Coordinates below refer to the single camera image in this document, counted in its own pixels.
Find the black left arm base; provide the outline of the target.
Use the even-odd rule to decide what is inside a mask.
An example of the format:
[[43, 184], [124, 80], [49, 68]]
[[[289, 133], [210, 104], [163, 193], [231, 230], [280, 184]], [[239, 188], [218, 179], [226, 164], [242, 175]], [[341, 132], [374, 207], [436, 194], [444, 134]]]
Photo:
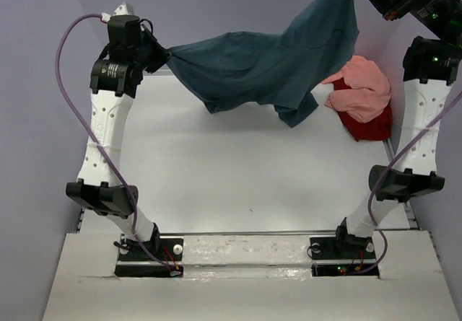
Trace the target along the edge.
[[184, 237], [155, 232], [140, 243], [122, 234], [114, 246], [117, 258], [114, 274], [119, 278], [182, 278]]

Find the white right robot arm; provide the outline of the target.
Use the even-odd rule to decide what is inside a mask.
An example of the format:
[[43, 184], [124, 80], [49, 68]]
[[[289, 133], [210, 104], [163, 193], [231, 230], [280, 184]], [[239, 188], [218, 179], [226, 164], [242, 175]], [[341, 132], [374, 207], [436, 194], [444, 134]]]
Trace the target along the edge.
[[417, 36], [403, 59], [405, 109], [398, 152], [369, 174], [371, 194], [336, 229], [334, 252], [351, 256], [399, 203], [441, 190], [435, 151], [439, 122], [461, 62], [461, 0], [369, 0], [388, 21], [414, 16], [433, 39]]

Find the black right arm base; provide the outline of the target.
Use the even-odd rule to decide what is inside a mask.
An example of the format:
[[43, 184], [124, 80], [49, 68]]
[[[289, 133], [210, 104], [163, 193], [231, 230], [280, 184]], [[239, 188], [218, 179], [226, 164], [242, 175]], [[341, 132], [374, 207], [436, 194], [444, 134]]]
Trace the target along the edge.
[[349, 234], [344, 222], [335, 235], [311, 237], [306, 252], [313, 277], [380, 276], [372, 238]]

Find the teal blue t shirt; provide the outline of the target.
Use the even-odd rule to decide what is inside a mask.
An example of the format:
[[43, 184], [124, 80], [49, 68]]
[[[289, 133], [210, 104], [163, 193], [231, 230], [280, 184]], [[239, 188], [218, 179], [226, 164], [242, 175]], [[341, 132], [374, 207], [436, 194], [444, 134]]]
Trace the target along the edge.
[[293, 128], [317, 108], [312, 90], [351, 59], [358, 35], [354, 0], [314, 0], [281, 34], [227, 32], [179, 45], [167, 65], [211, 114], [255, 102]]

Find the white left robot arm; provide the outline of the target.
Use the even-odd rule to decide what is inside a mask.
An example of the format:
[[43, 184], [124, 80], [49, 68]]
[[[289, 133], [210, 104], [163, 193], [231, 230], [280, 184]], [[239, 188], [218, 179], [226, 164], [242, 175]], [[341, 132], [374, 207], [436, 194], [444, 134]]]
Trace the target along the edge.
[[169, 53], [157, 42], [144, 20], [136, 15], [112, 16], [107, 21], [108, 44], [90, 74], [91, 121], [89, 138], [77, 179], [66, 195], [80, 206], [116, 224], [135, 242], [141, 258], [151, 260], [160, 251], [160, 233], [137, 207], [139, 191], [119, 170], [123, 135], [137, 87], [145, 72], [154, 73]]

